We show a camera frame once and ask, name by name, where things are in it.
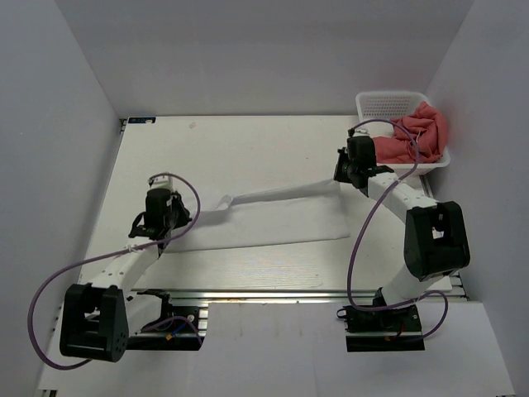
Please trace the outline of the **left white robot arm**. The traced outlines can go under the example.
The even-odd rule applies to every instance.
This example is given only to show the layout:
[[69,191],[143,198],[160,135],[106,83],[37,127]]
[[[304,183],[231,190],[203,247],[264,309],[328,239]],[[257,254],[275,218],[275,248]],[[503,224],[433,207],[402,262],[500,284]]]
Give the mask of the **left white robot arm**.
[[60,353],[98,361],[119,361],[129,336],[147,324],[165,330],[174,309],[162,298],[131,290],[162,256],[173,230],[192,221],[181,195],[168,187],[147,191],[145,211],[133,221],[129,247],[88,283],[71,285],[64,297]]

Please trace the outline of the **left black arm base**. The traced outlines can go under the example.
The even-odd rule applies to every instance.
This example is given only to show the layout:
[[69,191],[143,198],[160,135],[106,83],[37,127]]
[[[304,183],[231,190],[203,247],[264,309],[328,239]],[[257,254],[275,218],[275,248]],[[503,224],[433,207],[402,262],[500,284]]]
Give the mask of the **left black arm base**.
[[195,352],[207,330],[207,307],[176,299],[161,289],[130,292],[125,297],[128,351]]

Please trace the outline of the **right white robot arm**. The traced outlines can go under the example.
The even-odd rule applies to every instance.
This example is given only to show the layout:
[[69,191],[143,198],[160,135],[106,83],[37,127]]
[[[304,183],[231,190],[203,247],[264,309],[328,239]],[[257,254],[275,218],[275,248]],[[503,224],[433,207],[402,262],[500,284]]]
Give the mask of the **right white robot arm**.
[[[338,151],[334,180],[351,184],[375,201],[360,228],[347,271],[350,306],[361,312],[374,312],[374,322],[390,330],[403,320],[402,307],[424,299],[438,280],[465,268],[470,262],[469,243],[461,206],[454,201],[438,202],[405,182],[410,175],[397,175],[386,165],[378,165],[374,140],[353,136]],[[385,206],[404,224],[404,264],[379,290],[382,303],[359,306],[352,298],[355,259],[368,226],[380,206]]]

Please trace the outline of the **white t shirt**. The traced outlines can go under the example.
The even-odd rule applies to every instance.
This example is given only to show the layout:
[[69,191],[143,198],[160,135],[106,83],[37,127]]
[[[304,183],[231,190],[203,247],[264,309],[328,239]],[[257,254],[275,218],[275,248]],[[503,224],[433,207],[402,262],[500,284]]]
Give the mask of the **white t shirt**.
[[340,185],[331,179],[249,194],[199,192],[193,228],[167,252],[273,246],[347,238]]

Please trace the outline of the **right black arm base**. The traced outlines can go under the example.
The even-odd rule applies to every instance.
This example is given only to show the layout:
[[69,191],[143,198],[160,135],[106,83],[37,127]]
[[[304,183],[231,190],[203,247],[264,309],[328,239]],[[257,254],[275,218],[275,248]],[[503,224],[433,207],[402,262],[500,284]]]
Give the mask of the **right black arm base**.
[[399,299],[392,308],[382,290],[367,304],[347,304],[336,311],[344,322],[348,352],[422,352],[422,323],[413,300]]

